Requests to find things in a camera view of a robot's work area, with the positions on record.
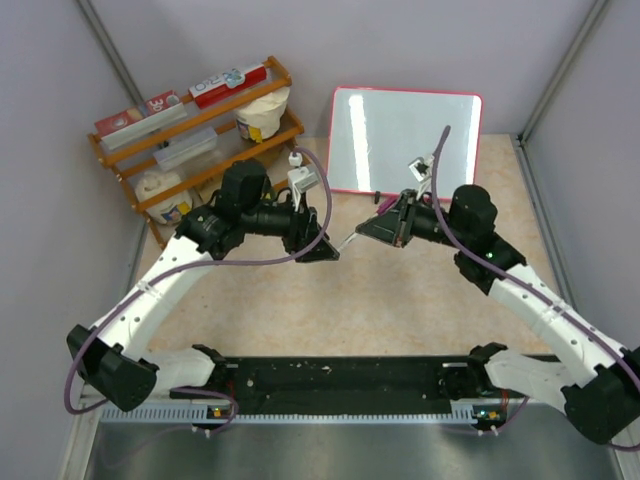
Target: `tabletop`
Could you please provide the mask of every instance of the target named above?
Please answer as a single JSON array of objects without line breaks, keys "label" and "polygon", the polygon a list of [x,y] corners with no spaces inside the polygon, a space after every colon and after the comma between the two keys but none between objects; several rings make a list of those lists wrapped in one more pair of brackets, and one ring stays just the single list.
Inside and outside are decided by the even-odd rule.
[{"label": "tabletop", "polygon": [[[298,142],[326,161],[326,139]],[[281,162],[270,175],[280,180],[286,168]],[[497,232],[554,285],[509,136],[480,137],[476,183],[498,207]],[[369,195],[334,193],[333,201],[329,235],[337,247],[376,206]],[[322,220],[321,188],[310,192],[309,203]],[[523,353],[548,352],[511,311],[460,275],[454,253],[420,239],[395,249],[358,237],[338,262],[216,267],[178,303],[150,349],[199,343],[229,356],[437,355],[464,354],[496,341]],[[139,275],[159,255],[148,236]],[[227,258],[283,255],[279,239],[247,236]]]}]

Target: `wall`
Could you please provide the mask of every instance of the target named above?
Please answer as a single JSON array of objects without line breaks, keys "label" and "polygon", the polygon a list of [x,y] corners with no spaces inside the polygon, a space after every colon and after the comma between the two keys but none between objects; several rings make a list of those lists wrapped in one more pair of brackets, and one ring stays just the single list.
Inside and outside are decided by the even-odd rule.
[{"label": "wall", "polygon": [[612,2],[530,142],[581,313],[640,343],[640,2]]},{"label": "wall", "polygon": [[92,0],[143,95],[276,55],[326,135],[338,85],[475,91],[485,133],[519,132],[592,0]]},{"label": "wall", "polygon": [[85,133],[127,99],[70,0],[0,16],[0,478],[55,478],[65,337],[111,307],[138,218]]}]

